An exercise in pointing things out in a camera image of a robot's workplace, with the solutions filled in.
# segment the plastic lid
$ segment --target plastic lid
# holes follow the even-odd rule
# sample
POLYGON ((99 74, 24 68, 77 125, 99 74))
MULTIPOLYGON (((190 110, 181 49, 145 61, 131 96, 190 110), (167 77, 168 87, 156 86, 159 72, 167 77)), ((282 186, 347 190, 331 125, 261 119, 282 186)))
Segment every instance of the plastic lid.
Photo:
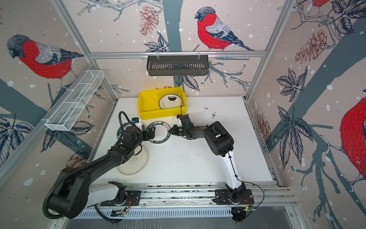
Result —
MULTIPOLYGON (((140 150, 141 147, 138 146, 134 154, 137 154, 140 150)), ((117 166, 117 169, 123 175, 133 175, 143 170, 148 160, 149 152, 145 146, 142 146, 142 151, 138 155, 132 156, 127 162, 117 166)))

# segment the bird head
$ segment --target bird head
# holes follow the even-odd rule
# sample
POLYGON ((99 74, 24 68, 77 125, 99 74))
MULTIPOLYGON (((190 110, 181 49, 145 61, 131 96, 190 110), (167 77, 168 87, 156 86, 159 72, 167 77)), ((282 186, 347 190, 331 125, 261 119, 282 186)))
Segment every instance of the bird head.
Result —
POLYGON ((24 58, 24 52, 23 52, 23 45, 25 42, 29 41, 29 37, 21 35, 21 34, 17 34, 12 36, 9 40, 8 40, 8 49, 9 49, 9 53, 11 55, 11 57, 15 58, 15 57, 20 57, 20 58, 24 58))
POLYGON ((196 13, 194 19, 198 19, 199 22, 202 22, 204 18, 209 14, 216 14, 215 10, 210 6, 205 6, 199 9, 196 13))

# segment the bird beak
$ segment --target bird beak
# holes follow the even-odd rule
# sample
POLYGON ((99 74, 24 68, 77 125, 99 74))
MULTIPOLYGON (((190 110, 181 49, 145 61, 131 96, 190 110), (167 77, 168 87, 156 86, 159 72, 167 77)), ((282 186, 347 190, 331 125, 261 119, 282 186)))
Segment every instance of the bird beak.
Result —
POLYGON ((11 57, 13 57, 13 59, 14 59, 14 57, 15 57, 14 50, 9 50, 9 53, 10 53, 11 57))

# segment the yellow plastic bin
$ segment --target yellow plastic bin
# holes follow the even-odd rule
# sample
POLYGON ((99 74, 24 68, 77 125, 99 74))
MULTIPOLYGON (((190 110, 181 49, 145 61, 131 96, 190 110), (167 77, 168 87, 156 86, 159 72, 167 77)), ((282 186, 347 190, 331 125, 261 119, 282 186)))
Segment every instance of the yellow plastic bin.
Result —
POLYGON ((141 119, 148 120, 181 114, 180 107, 160 109, 159 100, 168 94, 178 95, 183 100, 182 114, 185 114, 187 110, 187 98, 183 92, 183 88, 164 88, 140 92, 137 107, 141 119))

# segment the hanging shelf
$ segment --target hanging shelf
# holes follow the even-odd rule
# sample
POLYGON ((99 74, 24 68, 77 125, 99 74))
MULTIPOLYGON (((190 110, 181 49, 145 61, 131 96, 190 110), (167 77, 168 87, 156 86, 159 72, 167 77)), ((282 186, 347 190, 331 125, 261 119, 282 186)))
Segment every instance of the hanging shelf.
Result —
POLYGON ((47 121, 50 130, 70 131, 86 104, 104 79, 100 70, 89 70, 47 121))

